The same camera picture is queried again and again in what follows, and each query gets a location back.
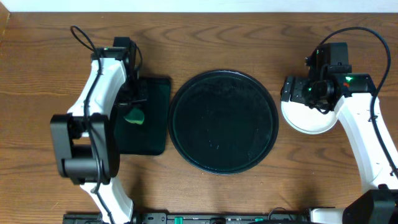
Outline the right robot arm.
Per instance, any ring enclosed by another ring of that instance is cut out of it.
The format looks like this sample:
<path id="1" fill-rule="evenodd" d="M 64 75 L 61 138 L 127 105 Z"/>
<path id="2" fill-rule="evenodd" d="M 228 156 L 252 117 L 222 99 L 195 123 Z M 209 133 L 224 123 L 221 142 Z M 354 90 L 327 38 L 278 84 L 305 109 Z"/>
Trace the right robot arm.
<path id="1" fill-rule="evenodd" d="M 384 123 L 378 89 L 365 73 L 289 76 L 281 90 L 285 120 L 305 134 L 340 122 L 358 165 L 363 195 L 346 208 L 312 208 L 312 223 L 397 223 L 397 149 Z"/>

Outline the white plate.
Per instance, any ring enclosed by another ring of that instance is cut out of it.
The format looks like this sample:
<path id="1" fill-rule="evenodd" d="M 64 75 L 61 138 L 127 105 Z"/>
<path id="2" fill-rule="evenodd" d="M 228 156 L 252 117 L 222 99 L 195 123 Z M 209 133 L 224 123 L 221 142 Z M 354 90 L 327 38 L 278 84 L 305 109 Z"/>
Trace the white plate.
<path id="1" fill-rule="evenodd" d="M 335 113 L 322 114 L 316 109 L 296 103 L 280 103 L 281 112 L 286 122 L 295 130 L 304 134 L 322 134 L 330 130 L 337 122 Z"/>

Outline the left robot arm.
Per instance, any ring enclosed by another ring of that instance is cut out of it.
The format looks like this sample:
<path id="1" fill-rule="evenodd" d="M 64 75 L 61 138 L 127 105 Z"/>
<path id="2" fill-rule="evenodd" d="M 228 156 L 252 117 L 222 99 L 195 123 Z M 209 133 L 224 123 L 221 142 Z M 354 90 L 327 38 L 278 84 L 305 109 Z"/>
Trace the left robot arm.
<path id="1" fill-rule="evenodd" d="M 57 169 L 90 195 L 101 223 L 130 223 L 134 203 L 118 177 L 120 153 L 111 123 L 112 110 L 137 110 L 147 100 L 136 57 L 141 51 L 113 46 L 94 49 L 91 73 L 77 101 L 50 120 Z"/>

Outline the green scrubbing sponge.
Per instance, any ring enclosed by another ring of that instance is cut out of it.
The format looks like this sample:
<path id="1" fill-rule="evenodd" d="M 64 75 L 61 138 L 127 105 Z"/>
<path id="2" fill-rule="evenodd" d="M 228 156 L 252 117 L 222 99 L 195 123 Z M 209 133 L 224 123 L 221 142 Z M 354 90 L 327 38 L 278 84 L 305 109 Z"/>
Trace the green scrubbing sponge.
<path id="1" fill-rule="evenodd" d="M 141 109 L 133 108 L 124 116 L 124 120 L 131 124 L 142 125 L 145 120 L 145 115 Z"/>

